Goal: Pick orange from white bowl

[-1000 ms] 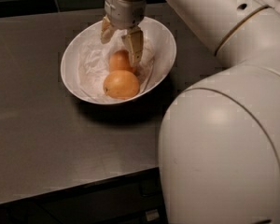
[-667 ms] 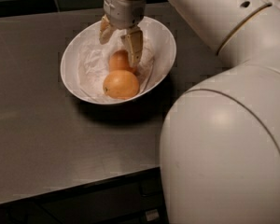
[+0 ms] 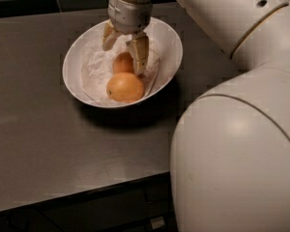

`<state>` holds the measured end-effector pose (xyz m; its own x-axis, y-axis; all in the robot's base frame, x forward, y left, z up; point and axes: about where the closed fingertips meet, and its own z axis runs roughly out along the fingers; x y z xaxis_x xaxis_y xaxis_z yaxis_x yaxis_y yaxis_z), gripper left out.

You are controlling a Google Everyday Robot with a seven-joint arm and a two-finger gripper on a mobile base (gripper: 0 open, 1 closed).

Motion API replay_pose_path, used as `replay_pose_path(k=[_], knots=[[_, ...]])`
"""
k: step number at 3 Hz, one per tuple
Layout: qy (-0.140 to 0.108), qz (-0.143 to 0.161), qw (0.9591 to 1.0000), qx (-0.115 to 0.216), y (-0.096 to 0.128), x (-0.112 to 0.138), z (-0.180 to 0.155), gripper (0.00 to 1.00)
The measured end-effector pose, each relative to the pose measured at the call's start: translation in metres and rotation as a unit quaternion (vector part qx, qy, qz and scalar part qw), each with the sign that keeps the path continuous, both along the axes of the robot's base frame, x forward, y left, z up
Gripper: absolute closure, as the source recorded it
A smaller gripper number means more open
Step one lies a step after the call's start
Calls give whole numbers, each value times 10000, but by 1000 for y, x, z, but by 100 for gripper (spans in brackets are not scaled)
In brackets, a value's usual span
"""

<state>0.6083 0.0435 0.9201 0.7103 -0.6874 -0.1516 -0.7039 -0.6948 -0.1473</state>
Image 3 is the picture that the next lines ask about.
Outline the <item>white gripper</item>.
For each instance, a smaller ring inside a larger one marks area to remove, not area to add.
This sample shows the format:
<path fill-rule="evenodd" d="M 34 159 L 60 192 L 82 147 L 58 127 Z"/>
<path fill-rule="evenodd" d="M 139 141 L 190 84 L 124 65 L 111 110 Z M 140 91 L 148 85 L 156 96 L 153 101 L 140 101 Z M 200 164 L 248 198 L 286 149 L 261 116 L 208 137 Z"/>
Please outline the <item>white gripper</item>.
<path fill-rule="evenodd" d="M 149 38 L 143 31 L 150 23 L 152 3 L 135 4 L 124 0 L 108 0 L 110 20 L 105 23 L 102 48 L 110 50 L 117 39 L 124 35 L 135 34 L 126 42 L 133 60 L 134 73 L 142 74 L 148 63 Z"/>

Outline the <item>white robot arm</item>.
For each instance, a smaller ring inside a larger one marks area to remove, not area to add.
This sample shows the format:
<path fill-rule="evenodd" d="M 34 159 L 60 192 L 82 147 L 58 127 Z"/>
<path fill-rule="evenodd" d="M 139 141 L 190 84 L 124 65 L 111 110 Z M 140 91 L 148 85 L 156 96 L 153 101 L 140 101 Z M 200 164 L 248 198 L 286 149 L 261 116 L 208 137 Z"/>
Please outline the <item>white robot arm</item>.
<path fill-rule="evenodd" d="M 173 134 L 180 232 L 290 232 L 290 0 L 176 0 L 240 69 Z"/>

